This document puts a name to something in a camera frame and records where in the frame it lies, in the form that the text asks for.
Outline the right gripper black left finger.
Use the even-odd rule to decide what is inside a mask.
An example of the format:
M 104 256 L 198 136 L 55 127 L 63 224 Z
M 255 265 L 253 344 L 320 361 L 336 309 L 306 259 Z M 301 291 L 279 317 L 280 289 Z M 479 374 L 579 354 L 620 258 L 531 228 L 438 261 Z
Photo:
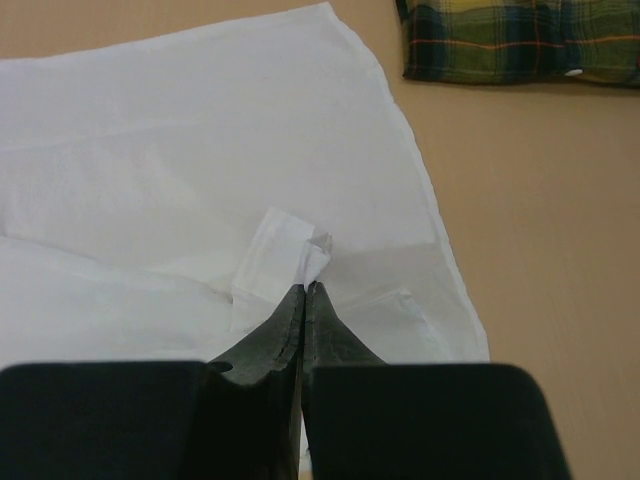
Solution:
M 15 365 L 1 373 L 5 479 L 294 479 L 306 294 L 210 362 Z

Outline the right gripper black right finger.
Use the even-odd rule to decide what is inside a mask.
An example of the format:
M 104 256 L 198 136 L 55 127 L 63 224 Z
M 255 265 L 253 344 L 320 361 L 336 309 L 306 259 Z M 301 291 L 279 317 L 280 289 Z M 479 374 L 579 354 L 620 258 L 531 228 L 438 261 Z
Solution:
M 337 316 L 305 305 L 304 421 L 317 479 L 567 479 L 546 398 L 508 364 L 391 365 Z

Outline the yellow plaid folded shirt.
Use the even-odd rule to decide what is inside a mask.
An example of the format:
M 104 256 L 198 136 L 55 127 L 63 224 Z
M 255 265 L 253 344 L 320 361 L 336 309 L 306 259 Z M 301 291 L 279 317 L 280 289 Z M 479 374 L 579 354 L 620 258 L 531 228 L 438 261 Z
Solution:
M 636 1 L 399 1 L 408 80 L 639 85 Z

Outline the white long sleeve shirt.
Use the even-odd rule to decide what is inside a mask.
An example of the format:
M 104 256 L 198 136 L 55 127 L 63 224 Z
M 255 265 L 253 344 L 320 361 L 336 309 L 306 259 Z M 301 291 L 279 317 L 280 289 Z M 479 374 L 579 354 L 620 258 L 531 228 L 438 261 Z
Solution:
M 1 367 L 205 361 L 251 325 L 234 284 L 269 213 L 334 243 L 339 298 L 403 283 L 376 321 L 404 361 L 484 361 L 414 135 L 328 4 L 1 63 Z

